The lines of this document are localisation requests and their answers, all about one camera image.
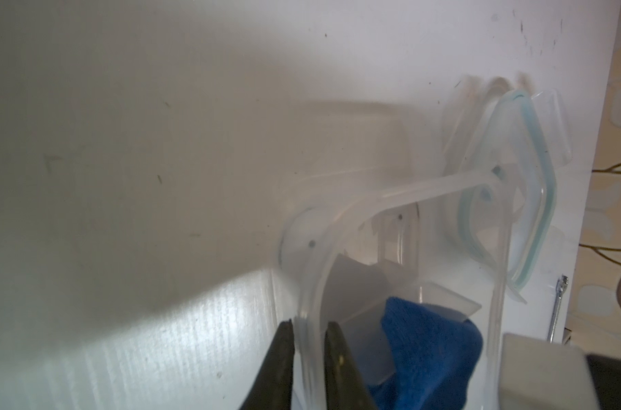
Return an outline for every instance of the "white surface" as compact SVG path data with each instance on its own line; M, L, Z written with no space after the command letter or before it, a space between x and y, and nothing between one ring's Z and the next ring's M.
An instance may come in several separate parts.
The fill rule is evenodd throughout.
M502 410L600 408L581 349L516 334L504 336L499 405Z
M237 408L278 320L285 187L394 159L388 104L431 152L464 73L561 92L571 275L619 4L0 1L0 409ZM315 121L338 109L374 119ZM534 277L504 328L545 337Z

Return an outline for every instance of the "plastic container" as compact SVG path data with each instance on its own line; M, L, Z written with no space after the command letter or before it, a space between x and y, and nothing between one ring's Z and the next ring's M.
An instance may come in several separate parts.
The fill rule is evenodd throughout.
M506 264L511 234L511 203L505 182L491 171L410 180L373 192L302 209L287 226L280 263L295 317L298 357L295 394L306 409L325 406L323 333L339 322L364 380L377 384L394 371L379 320L385 300L398 296L430 305L452 319L466 317L485 340L469 388L469 407L493 407ZM454 246L446 225L450 194L475 189L489 201L472 209L495 230L486 249L496 269L482 266Z
M555 164L568 162L569 140L557 93L537 94L534 109L504 79L482 90L465 85L445 111L445 176L368 169L323 176L285 226L282 275L273 286L277 313L295 318L295 402L302 408L325 408L329 321L341 325L366 383L394 372L380 328L391 296L472 320L484 353L466 408L496 408L507 280L522 300L551 220Z

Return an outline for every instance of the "blue microfiber towel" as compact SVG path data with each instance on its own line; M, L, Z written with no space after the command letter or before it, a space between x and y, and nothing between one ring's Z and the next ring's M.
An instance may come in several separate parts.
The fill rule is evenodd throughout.
M476 326L455 322L396 297L381 319L397 372L369 388L380 410L460 410L483 340Z

